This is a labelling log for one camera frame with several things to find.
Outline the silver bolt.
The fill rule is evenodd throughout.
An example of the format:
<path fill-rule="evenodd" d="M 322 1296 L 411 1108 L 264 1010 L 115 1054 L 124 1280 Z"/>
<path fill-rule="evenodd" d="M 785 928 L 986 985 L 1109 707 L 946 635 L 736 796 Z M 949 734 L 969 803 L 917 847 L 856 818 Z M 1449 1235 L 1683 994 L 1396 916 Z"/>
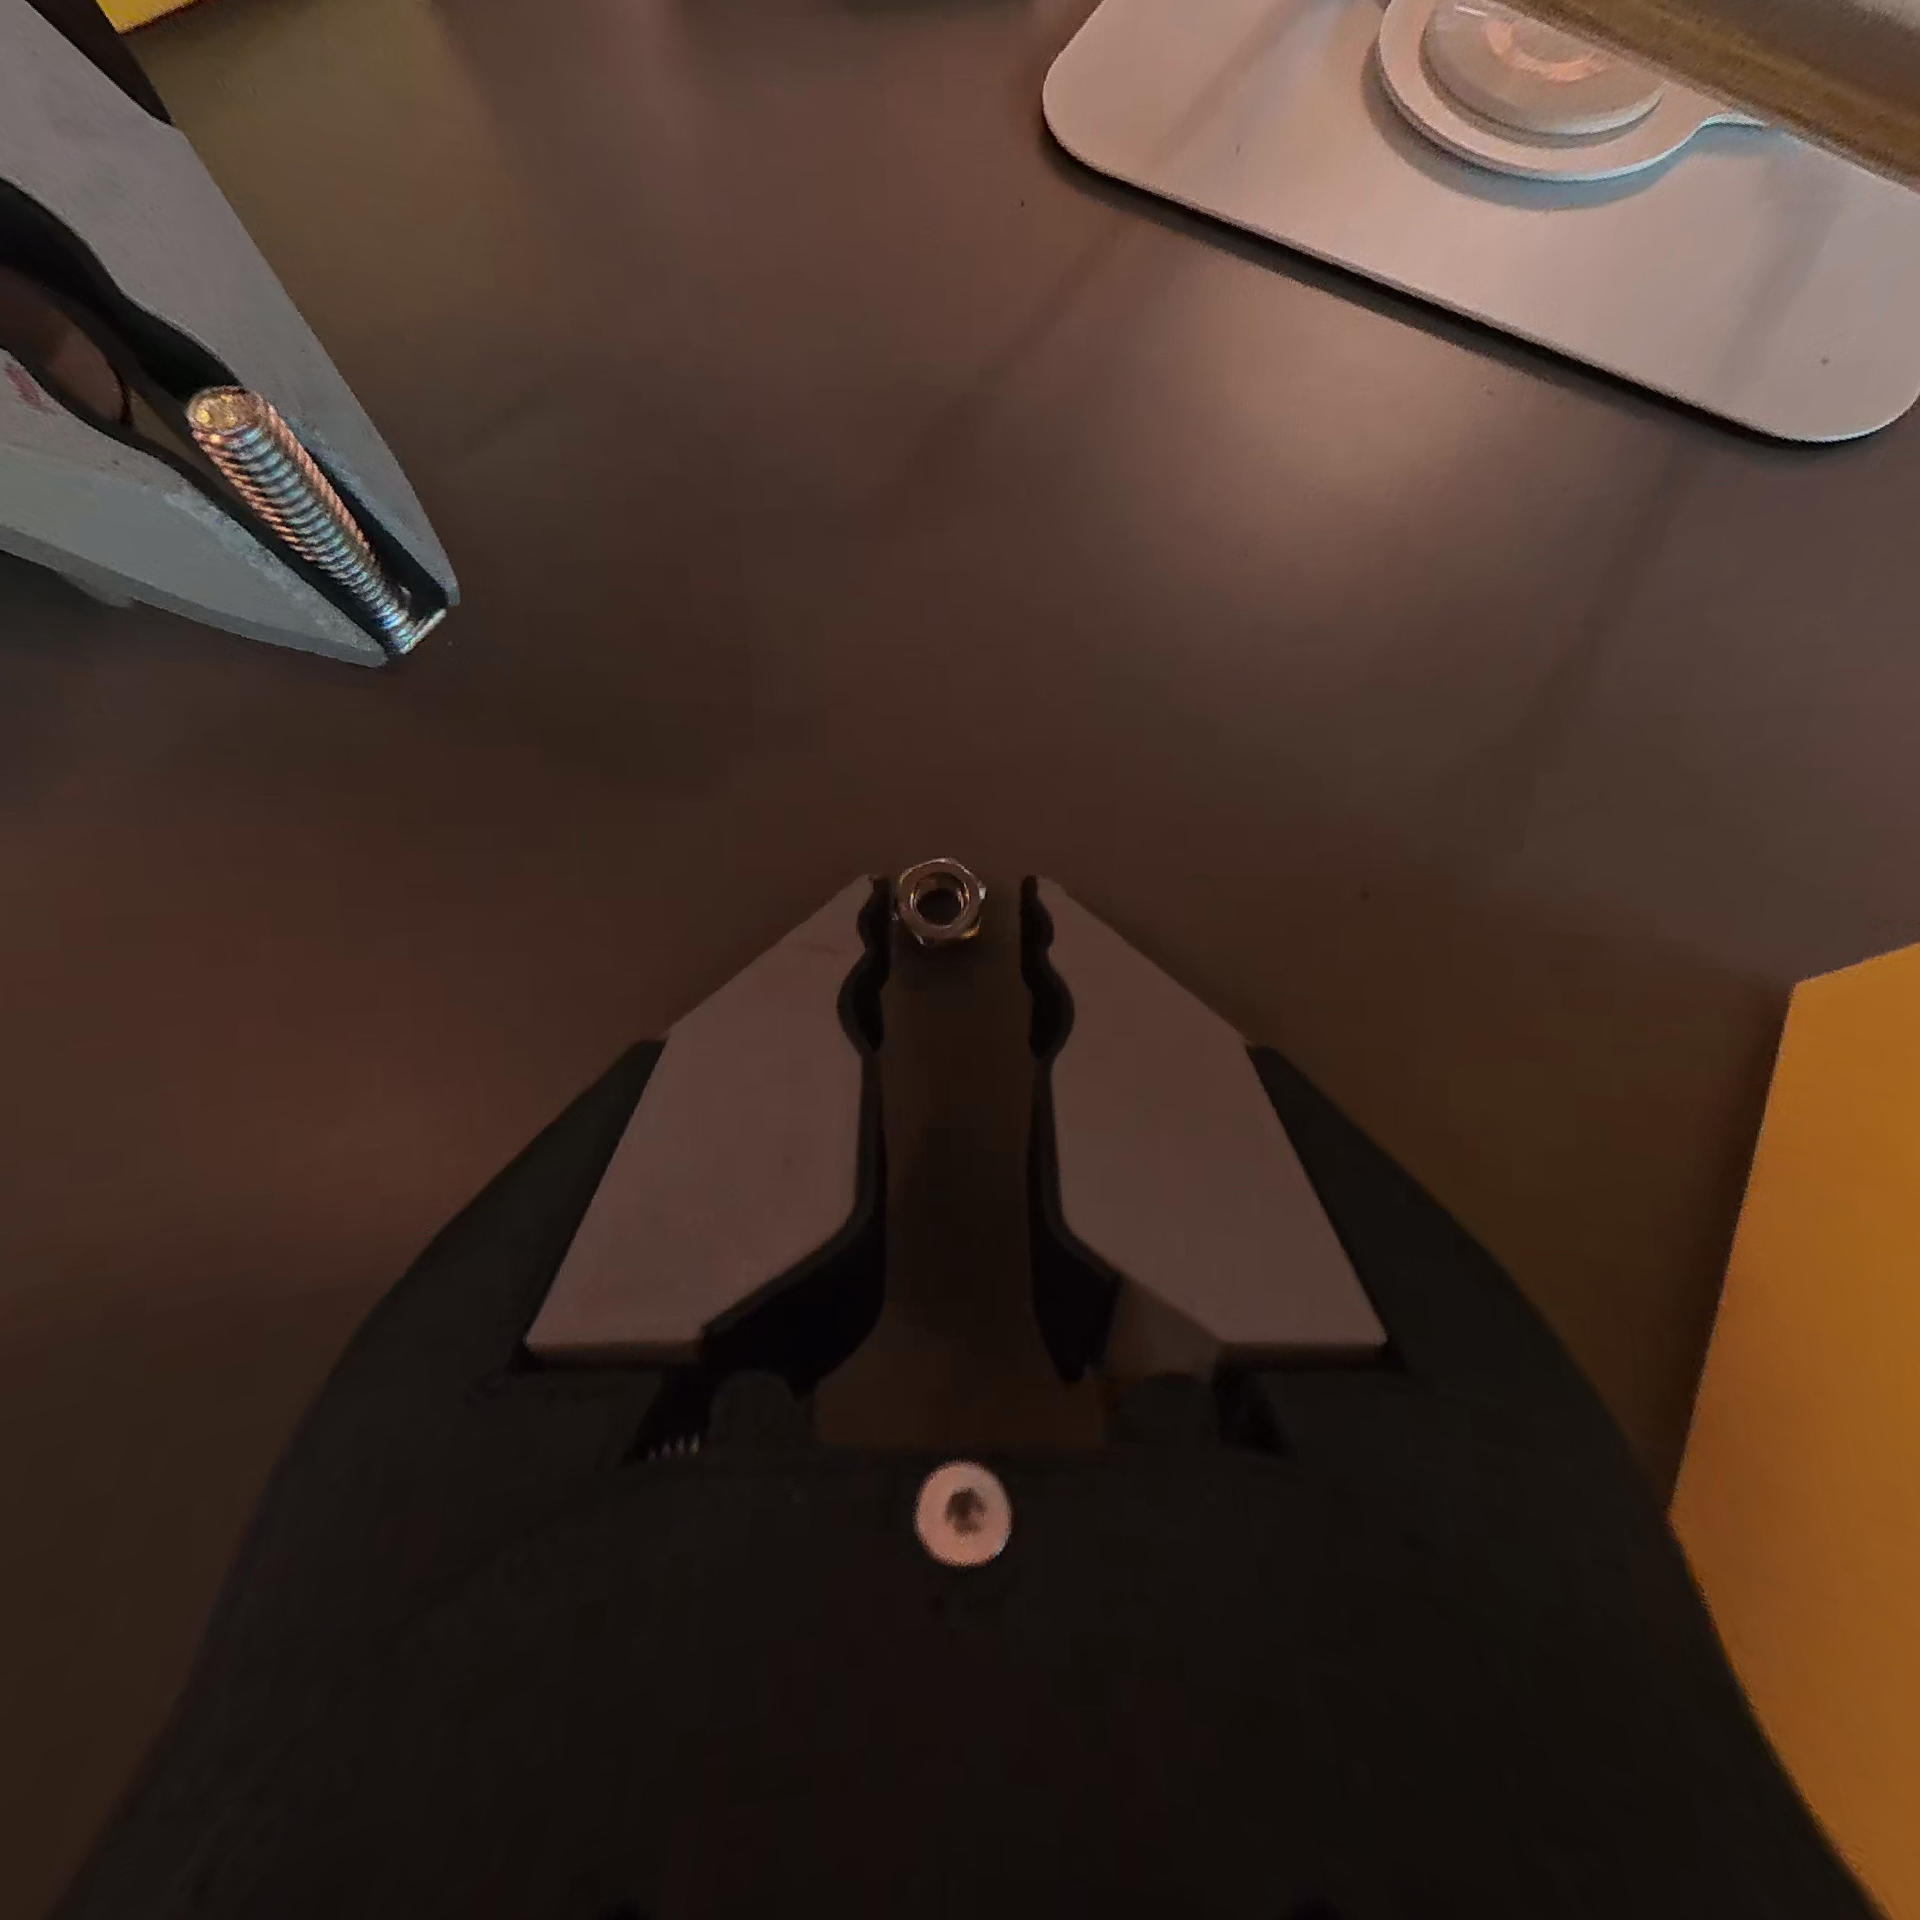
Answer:
<path fill-rule="evenodd" d="M 198 390 L 182 420 L 210 466 L 299 563 L 348 602 L 391 660 L 411 657 L 446 618 L 418 601 L 345 493 L 262 394 L 224 385 Z"/>

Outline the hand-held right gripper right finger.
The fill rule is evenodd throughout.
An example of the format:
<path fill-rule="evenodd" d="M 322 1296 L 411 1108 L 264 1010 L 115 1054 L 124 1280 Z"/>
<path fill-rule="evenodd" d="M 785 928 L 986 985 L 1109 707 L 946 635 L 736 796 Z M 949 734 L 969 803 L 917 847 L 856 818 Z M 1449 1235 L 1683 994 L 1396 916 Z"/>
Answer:
<path fill-rule="evenodd" d="M 1389 1346 L 1255 1050 L 1073 900 L 1021 886 L 1028 1264 L 1067 1382 L 1350 1367 Z"/>

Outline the silver hex nut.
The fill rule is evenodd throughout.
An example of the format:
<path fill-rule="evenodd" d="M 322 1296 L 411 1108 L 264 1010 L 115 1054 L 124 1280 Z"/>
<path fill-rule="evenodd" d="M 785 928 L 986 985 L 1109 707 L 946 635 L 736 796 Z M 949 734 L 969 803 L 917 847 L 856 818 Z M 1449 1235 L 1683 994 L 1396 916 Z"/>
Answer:
<path fill-rule="evenodd" d="M 989 896 L 967 863 L 932 857 L 897 876 L 895 919 L 921 948 L 960 948 L 978 937 Z"/>

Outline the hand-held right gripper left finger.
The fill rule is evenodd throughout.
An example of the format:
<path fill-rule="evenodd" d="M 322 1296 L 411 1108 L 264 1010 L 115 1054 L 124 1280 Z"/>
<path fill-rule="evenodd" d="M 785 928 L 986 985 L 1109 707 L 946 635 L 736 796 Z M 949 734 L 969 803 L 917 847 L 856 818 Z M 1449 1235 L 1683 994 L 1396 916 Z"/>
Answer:
<path fill-rule="evenodd" d="M 676 1020 L 527 1334 L 554 1367 L 836 1372 L 884 1302 L 891 909 L 856 876 Z"/>

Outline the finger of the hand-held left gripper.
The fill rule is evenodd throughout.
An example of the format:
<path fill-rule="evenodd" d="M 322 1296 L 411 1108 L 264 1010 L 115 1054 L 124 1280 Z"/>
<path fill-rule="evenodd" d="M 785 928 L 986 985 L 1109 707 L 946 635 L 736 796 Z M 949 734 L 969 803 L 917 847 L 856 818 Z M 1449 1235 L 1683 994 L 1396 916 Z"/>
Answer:
<path fill-rule="evenodd" d="M 4 5 L 4 352 L 112 439 L 148 442 L 255 532 L 272 532 L 195 444 L 184 404 L 253 360 L 324 344 L 99 5 Z M 458 577 L 408 485 L 411 592 L 451 613 Z"/>
<path fill-rule="evenodd" d="M 324 350 L 255 358 L 244 385 L 277 404 L 368 537 L 411 556 L 411 483 Z M 96 597 L 357 667 L 411 653 L 339 607 L 272 532 L 208 493 L 197 468 L 115 439 L 4 350 L 3 546 Z"/>

